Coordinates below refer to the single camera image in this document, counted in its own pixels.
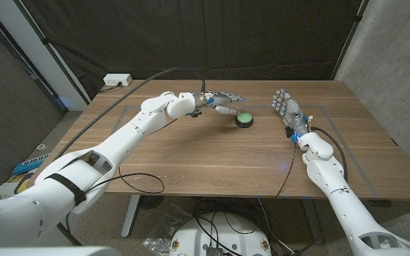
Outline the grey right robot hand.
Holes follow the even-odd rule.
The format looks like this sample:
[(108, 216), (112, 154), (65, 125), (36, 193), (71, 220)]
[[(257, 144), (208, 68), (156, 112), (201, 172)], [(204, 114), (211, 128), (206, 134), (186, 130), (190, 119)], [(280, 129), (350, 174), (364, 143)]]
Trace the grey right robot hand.
[(272, 107), (282, 117), (286, 127), (293, 130), (299, 137), (310, 131), (307, 117), (303, 114), (299, 104), (285, 88), (281, 88), (275, 92)]

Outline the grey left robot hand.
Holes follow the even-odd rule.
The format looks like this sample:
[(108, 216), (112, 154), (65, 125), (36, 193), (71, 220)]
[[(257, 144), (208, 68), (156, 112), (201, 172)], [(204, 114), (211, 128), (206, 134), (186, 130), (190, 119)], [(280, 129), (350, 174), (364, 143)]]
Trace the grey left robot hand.
[(191, 113), (192, 117), (198, 117), (203, 108), (212, 108), (219, 114), (238, 115), (240, 112), (228, 108), (227, 105), (235, 102), (246, 102), (247, 99), (230, 92), (206, 91), (199, 94), (193, 94), (195, 99), (195, 108)]

